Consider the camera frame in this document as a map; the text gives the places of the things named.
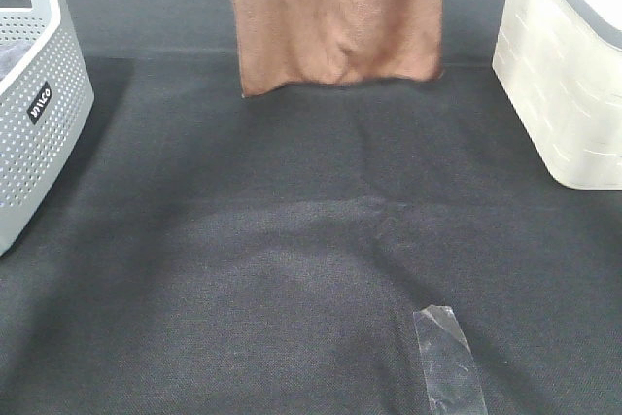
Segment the gray laundry basket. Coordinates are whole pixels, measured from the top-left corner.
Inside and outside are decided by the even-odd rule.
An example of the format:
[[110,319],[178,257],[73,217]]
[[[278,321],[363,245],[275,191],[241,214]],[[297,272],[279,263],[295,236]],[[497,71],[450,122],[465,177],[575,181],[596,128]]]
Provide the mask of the gray laundry basket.
[[0,44],[32,45],[0,81],[0,255],[52,186],[93,102],[65,0],[30,3],[0,8]]

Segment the black fabric surface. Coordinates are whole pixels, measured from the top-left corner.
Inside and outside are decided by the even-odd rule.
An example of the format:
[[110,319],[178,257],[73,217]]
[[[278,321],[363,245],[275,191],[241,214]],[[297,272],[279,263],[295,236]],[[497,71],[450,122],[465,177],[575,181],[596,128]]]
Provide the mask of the black fabric surface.
[[85,131],[0,259],[0,413],[426,414],[454,308],[491,414],[622,409],[622,193],[563,188],[445,0],[435,83],[243,100],[228,0],[68,0]]

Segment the black logo label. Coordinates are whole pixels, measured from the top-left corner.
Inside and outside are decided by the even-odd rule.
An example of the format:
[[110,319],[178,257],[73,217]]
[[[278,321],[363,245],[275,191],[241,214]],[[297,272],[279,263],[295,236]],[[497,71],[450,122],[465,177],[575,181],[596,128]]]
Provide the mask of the black logo label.
[[52,88],[50,87],[50,84],[48,82],[45,82],[45,84],[37,94],[37,97],[35,97],[33,103],[30,104],[30,107],[27,111],[28,117],[30,118],[30,121],[32,121],[33,125],[37,124],[37,122],[45,112],[46,108],[48,107],[48,104],[50,104],[51,100]]

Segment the brown towel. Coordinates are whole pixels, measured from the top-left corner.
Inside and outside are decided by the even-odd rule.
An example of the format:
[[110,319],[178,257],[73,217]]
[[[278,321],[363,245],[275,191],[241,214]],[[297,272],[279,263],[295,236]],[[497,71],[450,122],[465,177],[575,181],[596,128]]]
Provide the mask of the brown towel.
[[244,95],[291,82],[436,78],[442,0],[233,0]]

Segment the clear tape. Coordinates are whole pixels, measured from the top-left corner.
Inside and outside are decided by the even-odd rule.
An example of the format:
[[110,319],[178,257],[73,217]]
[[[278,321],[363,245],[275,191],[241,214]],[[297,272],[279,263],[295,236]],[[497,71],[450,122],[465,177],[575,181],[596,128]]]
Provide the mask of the clear tape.
[[449,306],[414,313],[432,415],[488,415],[477,367]]

